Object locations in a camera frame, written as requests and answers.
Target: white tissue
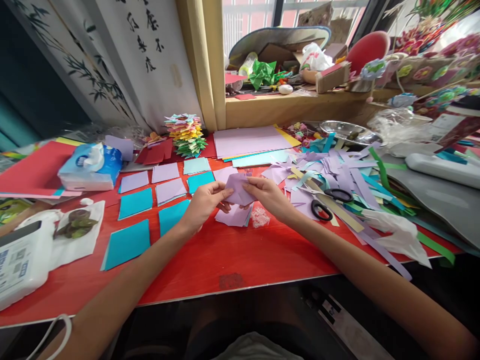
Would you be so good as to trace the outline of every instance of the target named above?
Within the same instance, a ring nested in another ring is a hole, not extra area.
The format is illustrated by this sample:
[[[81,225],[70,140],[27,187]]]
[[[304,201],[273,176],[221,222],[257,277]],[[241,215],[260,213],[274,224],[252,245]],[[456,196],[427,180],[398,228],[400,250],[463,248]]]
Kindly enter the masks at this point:
[[[432,268],[427,252],[417,239],[418,230],[414,223],[387,212],[363,210],[361,214],[372,228],[392,233],[390,236],[377,239],[379,245],[389,252],[406,255],[421,265]]]

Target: colorful paper stack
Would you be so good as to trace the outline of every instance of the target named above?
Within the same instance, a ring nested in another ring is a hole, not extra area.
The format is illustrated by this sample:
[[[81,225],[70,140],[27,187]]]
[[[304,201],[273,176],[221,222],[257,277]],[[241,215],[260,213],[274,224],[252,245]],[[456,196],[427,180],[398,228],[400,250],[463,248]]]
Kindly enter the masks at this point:
[[[194,114],[174,114],[165,118],[167,119],[165,125],[176,147],[175,152],[185,159],[198,158],[200,152],[207,146],[207,142],[202,138],[200,118]]]

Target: red table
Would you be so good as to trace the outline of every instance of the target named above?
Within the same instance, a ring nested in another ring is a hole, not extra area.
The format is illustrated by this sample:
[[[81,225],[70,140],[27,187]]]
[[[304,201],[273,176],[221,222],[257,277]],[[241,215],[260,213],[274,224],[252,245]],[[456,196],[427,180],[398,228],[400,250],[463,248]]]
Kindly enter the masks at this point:
[[[231,162],[224,163],[212,158],[209,163],[212,170],[231,166]],[[183,162],[178,163],[180,174],[183,173],[183,166]],[[253,169],[254,176],[259,176],[264,169],[265,167]],[[152,171],[149,171],[149,176],[151,179]],[[188,176],[181,177],[188,189]],[[155,184],[144,188],[147,187],[155,188]],[[129,194],[144,188],[130,191]],[[80,207],[79,200],[80,198],[74,205],[64,204],[60,208],[69,211]],[[100,271],[110,234],[148,219],[150,240],[154,243],[160,237],[159,210],[183,200],[184,198],[176,199],[160,208],[155,206],[149,211],[121,221],[117,221],[119,204],[106,208],[93,254],[51,271],[43,286],[0,312],[0,327],[47,321],[62,313],[76,314],[128,265]],[[153,203],[157,203],[155,191]],[[215,214],[216,211],[203,225],[202,230],[165,267],[141,298],[139,305],[339,274],[339,270],[323,253],[270,214],[270,223],[259,228],[254,228],[251,221],[248,227],[226,226],[215,221]],[[339,222],[340,227],[332,226],[329,222],[323,224],[346,241],[385,263],[370,246],[360,245],[351,231]],[[419,229],[452,252],[460,252],[448,241],[428,230]],[[429,257],[439,256],[435,251],[427,247],[425,249]],[[401,262],[410,261],[403,255],[394,256]]]

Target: green origami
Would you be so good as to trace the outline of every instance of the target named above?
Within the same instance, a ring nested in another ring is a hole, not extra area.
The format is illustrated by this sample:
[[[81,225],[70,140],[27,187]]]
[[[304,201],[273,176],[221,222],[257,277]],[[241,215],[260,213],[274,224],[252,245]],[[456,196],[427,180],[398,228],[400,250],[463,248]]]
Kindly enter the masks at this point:
[[[253,63],[252,73],[248,77],[251,81],[251,84],[255,88],[255,90],[260,89],[262,83],[265,85],[273,85],[275,84],[275,66],[277,62],[266,63],[263,61],[258,61],[255,59]]]

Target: tissue box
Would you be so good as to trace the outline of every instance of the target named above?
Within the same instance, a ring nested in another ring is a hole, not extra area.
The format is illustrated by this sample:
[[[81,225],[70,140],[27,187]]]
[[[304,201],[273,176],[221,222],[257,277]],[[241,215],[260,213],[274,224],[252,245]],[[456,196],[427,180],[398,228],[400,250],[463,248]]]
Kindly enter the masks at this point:
[[[96,145],[77,146],[70,159],[60,168],[58,177],[66,190],[106,191],[115,187],[122,169],[122,153],[113,147],[103,145],[103,156],[99,159],[103,161],[103,166],[92,171],[92,167],[84,166],[84,162]]]

